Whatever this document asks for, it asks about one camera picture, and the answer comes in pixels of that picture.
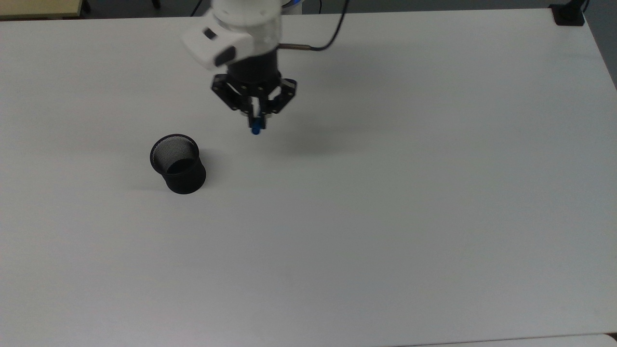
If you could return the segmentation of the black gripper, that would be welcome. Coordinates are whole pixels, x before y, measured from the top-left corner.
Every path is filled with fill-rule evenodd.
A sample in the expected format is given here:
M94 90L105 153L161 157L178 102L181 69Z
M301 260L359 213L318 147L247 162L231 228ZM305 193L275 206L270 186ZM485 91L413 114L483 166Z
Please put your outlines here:
M253 116L280 113L295 97L297 81L282 77L278 51L275 48L227 66L226 73L214 75L212 92L249 121Z

